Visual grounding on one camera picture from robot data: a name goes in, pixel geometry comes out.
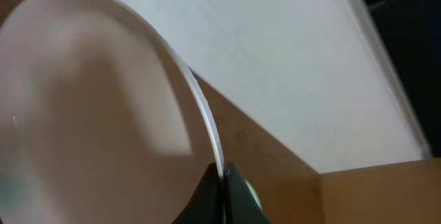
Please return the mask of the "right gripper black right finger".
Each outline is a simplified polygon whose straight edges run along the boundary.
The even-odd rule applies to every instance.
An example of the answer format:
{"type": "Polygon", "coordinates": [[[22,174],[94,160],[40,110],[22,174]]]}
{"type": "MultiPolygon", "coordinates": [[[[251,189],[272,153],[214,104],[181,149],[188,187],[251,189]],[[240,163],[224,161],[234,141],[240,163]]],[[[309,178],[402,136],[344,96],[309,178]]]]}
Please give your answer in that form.
{"type": "Polygon", "coordinates": [[[226,224],[271,224],[237,164],[228,163],[225,179],[226,224]]]}

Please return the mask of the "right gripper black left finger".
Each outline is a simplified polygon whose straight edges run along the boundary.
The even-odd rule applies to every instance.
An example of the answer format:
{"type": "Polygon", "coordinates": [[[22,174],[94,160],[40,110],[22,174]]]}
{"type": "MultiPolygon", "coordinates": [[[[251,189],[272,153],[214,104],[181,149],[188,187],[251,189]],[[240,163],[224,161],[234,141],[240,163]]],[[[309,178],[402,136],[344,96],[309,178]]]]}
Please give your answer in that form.
{"type": "Polygon", "coordinates": [[[172,224],[221,224],[223,201],[215,163],[210,163],[192,197],[172,224]]]}

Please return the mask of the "white plate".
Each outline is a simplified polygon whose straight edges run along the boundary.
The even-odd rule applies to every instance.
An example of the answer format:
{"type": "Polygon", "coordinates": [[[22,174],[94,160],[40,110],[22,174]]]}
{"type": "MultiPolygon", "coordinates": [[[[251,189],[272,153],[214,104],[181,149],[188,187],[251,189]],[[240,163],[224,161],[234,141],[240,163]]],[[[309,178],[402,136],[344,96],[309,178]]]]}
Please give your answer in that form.
{"type": "Polygon", "coordinates": [[[1,26],[1,220],[171,223],[214,118],[187,64],[117,0],[24,0],[1,26]]]}

